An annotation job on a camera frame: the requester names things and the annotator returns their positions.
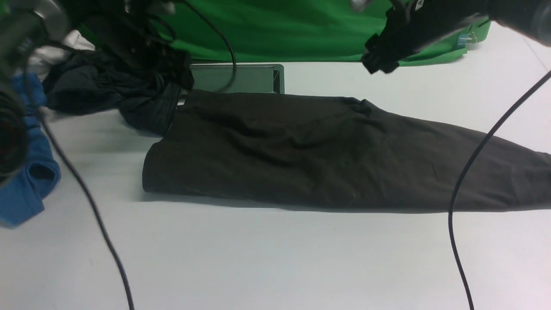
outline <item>robotic arm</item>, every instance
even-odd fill
[[[174,50],[151,20],[162,0],[10,0],[0,18],[0,186],[14,176],[26,155],[24,105],[10,78],[38,47],[61,42],[81,24],[138,72],[162,73],[185,89],[193,87],[191,58]]]
[[[361,11],[373,0],[350,0]],[[390,73],[398,61],[482,20],[493,20],[551,46],[551,0],[391,0],[380,35],[365,44],[361,58],[371,73]]]

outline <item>white cloth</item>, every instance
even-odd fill
[[[95,50],[95,46],[85,39],[78,30],[71,31],[63,40],[63,44],[77,50]],[[51,68],[69,59],[70,55],[71,53],[68,51],[44,46],[36,49],[33,55],[31,55],[28,69],[36,72],[40,81],[44,81],[50,73]]]

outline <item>black clothing pile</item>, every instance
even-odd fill
[[[446,212],[484,135],[367,100],[194,90],[149,150],[143,188],[327,210]],[[494,137],[457,210],[547,208],[549,189],[549,154]]]
[[[182,93],[162,74],[137,73],[106,51],[73,55],[54,66],[42,85],[54,111],[86,115],[119,109],[130,126],[158,135],[170,127]]]

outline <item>black wire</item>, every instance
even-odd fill
[[[224,85],[222,88],[218,89],[215,91],[215,93],[224,93],[225,91],[227,91],[235,82],[235,76],[237,74],[237,60],[235,59],[235,53],[234,53],[234,50],[231,48],[231,45],[230,45],[230,42],[228,42],[228,40],[226,39],[226,37],[224,36],[224,34],[222,34],[220,32],[220,30],[218,30],[216,28],[216,26],[213,25],[213,23],[210,22],[210,20],[208,20],[203,14],[201,14],[195,7],[193,7],[187,0],[174,0],[174,2],[181,2],[185,5],[187,5],[187,7],[190,8],[191,11],[193,11],[195,14],[197,14],[197,16],[199,16],[207,25],[209,25],[209,27],[214,30],[214,32],[216,32],[218,34],[218,36],[220,36],[220,38],[224,41],[224,43],[226,44],[226,47],[228,47],[228,50],[230,51],[230,54],[231,54],[231,64],[232,64],[232,70],[231,70],[231,78],[230,80],[227,82],[226,85]]]
[[[450,201],[450,209],[448,212],[448,230],[450,231],[450,242],[451,248],[453,250],[453,257],[457,263],[457,268],[459,269],[459,274],[461,275],[461,281],[463,281],[463,286],[465,287],[465,293],[467,294],[467,300],[469,302],[469,309],[474,310],[473,298],[471,296],[471,290],[469,289],[469,284],[467,282],[467,277],[465,277],[465,272],[463,271],[463,266],[461,265],[461,260],[459,259],[459,254],[457,252],[457,245],[455,244],[455,237],[453,235],[453,208],[455,207],[455,202],[457,200],[457,194],[461,188],[461,184],[469,172],[469,169],[473,165],[474,161],[477,159],[478,155],[484,148],[484,146],[490,141],[494,136],[497,130],[505,123],[505,121],[518,109],[530,96],[532,96],[541,86],[543,86],[551,78],[551,71],[549,71],[545,76],[542,77],[529,91],[527,91],[515,104],[499,119],[499,121],[492,127],[492,129],[486,134],[482,142],[474,150],[473,154],[469,158],[467,164],[463,168],[459,178],[457,179],[457,184],[453,189],[453,194]]]
[[[105,243],[107,244],[107,247],[109,248],[109,252],[111,252],[111,255],[113,256],[113,260],[117,264],[118,272],[121,275],[122,284],[125,287],[125,293],[126,293],[126,299],[128,301],[128,309],[134,310],[134,301],[132,299],[132,293],[130,291],[130,284],[128,282],[128,277],[126,275],[126,271],[124,266],[122,265],[122,261],[119,258],[117,254],[117,250],[115,249],[115,246],[113,246],[113,242],[111,241],[111,238],[109,237],[109,234],[107,233],[107,230],[105,229],[105,225],[103,223],[103,220],[101,219],[100,211],[98,210],[98,206],[96,205],[96,202],[94,201],[94,198],[92,197],[92,194],[88,187],[86,186],[86,183],[78,173],[77,169],[73,166],[73,164],[69,161],[63,150],[61,149],[61,146],[57,142],[55,136],[53,135],[50,126],[46,122],[46,118],[44,117],[44,114],[40,110],[40,107],[36,104],[36,101],[33,97],[33,91],[31,90],[30,82],[27,79],[27,66],[28,64],[23,67],[23,88],[25,90],[25,93],[27,94],[27,97],[29,98],[29,103],[31,107],[34,109],[34,113],[36,116],[36,119],[40,122],[42,125],[42,128],[44,130],[44,133],[46,136],[50,139],[50,143],[53,146],[53,149],[56,151],[56,153],[61,157],[61,161],[67,166],[73,177],[77,180],[78,185],[86,195],[86,198],[88,199],[88,202],[90,203],[90,206],[92,207],[92,211],[94,211],[94,216],[96,218],[96,222],[98,223],[98,226],[101,231],[101,235],[103,236],[103,239],[105,240]]]

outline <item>white table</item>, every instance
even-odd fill
[[[285,63],[285,88],[368,98],[391,112],[487,131],[551,64],[534,46],[494,25],[478,50],[450,65],[371,76],[359,63]],[[551,152],[550,98],[551,83],[498,135]],[[136,134],[116,111],[52,127],[97,199],[136,309],[468,309],[446,214],[155,201],[142,190],[141,171],[157,138]],[[45,212],[0,229],[0,308],[126,309],[90,207],[63,174]],[[461,213],[455,231],[477,309],[551,307],[551,211]]]

